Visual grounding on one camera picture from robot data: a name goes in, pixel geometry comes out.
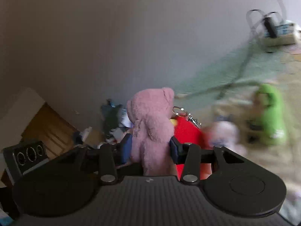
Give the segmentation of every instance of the pink plush toy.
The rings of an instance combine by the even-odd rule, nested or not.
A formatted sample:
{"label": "pink plush toy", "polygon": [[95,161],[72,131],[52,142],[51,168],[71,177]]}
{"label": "pink plush toy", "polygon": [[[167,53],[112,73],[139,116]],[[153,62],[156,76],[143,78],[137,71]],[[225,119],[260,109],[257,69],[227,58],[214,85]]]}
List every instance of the pink plush toy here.
{"label": "pink plush toy", "polygon": [[127,103],[128,117],[134,123],[131,160],[142,163],[146,176],[173,173],[169,148],[174,135],[173,97],[171,88],[146,89]]}

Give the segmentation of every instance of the green toy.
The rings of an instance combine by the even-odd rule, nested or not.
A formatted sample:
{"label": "green toy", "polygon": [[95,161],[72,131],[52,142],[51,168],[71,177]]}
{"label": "green toy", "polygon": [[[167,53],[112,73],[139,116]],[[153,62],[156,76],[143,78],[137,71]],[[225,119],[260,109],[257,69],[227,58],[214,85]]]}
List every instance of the green toy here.
{"label": "green toy", "polygon": [[255,93],[254,107],[259,113],[253,123],[261,127],[260,142],[266,145],[285,144],[284,103],[278,89],[262,84]]}

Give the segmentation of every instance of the wooden floor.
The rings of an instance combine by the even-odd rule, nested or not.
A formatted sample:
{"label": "wooden floor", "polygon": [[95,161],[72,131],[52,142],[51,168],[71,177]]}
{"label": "wooden floor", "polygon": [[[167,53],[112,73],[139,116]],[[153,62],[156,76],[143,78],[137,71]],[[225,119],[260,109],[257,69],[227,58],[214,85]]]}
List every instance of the wooden floor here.
{"label": "wooden floor", "polygon": [[23,140],[41,140],[48,157],[53,159],[73,147],[72,135],[75,131],[75,127],[62,119],[48,104],[44,104],[22,137]]}

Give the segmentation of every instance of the silver screw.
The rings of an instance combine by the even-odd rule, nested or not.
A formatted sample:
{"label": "silver screw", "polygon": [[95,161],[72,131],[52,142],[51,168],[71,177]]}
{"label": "silver screw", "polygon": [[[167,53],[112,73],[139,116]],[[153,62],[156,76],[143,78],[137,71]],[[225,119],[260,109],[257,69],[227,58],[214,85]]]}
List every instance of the silver screw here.
{"label": "silver screw", "polygon": [[195,182],[197,181],[198,177],[192,174],[187,174],[183,177],[183,180],[185,180],[186,182]]}
{"label": "silver screw", "polygon": [[115,176],[110,175],[110,174],[106,174],[106,175],[102,175],[100,177],[100,179],[103,182],[113,182],[115,180]]}

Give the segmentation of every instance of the red fabric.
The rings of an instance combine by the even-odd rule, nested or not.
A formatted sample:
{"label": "red fabric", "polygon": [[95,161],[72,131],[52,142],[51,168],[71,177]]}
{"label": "red fabric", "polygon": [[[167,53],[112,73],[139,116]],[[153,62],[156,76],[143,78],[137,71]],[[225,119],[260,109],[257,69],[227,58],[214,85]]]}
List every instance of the red fabric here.
{"label": "red fabric", "polygon": [[[202,149],[207,148],[204,133],[197,128],[192,122],[187,121],[184,117],[177,117],[175,126],[175,137],[180,143],[194,143]],[[177,165],[178,179],[180,179],[184,164]],[[211,173],[210,164],[201,165],[201,179],[205,179]]]}

